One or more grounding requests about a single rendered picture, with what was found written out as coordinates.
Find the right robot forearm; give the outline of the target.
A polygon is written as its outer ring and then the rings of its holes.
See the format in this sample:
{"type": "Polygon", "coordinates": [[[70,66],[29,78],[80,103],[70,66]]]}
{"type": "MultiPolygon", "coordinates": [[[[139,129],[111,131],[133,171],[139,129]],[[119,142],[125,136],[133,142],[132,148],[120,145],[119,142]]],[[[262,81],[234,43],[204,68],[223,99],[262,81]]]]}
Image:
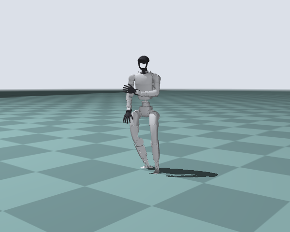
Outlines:
{"type": "Polygon", "coordinates": [[[129,97],[129,93],[127,93],[126,94],[126,101],[127,101],[127,105],[126,105],[126,107],[127,107],[127,110],[131,110],[131,108],[132,108],[132,98],[131,97],[129,97]]]}

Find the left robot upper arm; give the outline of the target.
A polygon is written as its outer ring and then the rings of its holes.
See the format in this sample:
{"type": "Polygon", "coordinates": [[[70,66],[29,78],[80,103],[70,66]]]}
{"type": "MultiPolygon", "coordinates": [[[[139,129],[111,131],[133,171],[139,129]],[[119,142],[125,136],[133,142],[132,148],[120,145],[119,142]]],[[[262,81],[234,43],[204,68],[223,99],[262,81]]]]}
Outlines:
{"type": "Polygon", "coordinates": [[[157,97],[159,95],[159,92],[160,92],[160,80],[161,80],[161,77],[158,75],[158,74],[152,74],[152,78],[154,80],[154,88],[155,90],[158,91],[158,94],[153,96],[153,97],[157,97]]]}

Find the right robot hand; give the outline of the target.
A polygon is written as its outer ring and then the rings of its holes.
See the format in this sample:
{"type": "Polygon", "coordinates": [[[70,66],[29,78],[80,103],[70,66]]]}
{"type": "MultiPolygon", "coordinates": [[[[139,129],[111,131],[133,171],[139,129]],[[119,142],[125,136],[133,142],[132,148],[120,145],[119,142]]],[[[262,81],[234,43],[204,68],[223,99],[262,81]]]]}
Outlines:
{"type": "MultiPolygon", "coordinates": [[[[133,120],[133,117],[132,117],[132,115],[131,115],[131,112],[132,112],[132,109],[130,109],[130,110],[126,110],[126,113],[125,113],[124,118],[123,118],[123,122],[124,122],[124,120],[125,120],[124,123],[126,123],[126,119],[127,119],[127,123],[128,123],[128,118],[129,118],[129,122],[130,122],[130,117],[131,117],[132,120],[133,120]]],[[[130,123],[131,123],[131,122],[130,122],[130,123]]]]}

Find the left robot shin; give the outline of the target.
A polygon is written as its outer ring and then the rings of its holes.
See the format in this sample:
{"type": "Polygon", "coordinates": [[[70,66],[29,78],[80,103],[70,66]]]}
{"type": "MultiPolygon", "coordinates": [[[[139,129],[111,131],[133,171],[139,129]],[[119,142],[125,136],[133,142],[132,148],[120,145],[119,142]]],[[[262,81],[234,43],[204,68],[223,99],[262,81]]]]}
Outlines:
{"type": "Polygon", "coordinates": [[[159,159],[160,159],[160,151],[159,151],[159,141],[157,144],[153,144],[152,147],[152,154],[153,160],[155,162],[155,169],[159,169],[159,159]]]}

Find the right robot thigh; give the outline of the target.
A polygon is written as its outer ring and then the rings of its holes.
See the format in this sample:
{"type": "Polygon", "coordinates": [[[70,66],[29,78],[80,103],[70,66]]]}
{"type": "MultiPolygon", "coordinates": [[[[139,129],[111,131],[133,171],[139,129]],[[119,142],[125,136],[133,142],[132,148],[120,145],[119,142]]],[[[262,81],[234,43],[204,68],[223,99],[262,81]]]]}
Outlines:
{"type": "Polygon", "coordinates": [[[133,120],[132,120],[132,118],[130,118],[130,132],[131,132],[131,136],[132,136],[134,143],[137,146],[142,146],[144,141],[142,138],[138,137],[139,119],[141,118],[139,111],[140,110],[135,110],[131,114],[133,117],[133,120]]]}

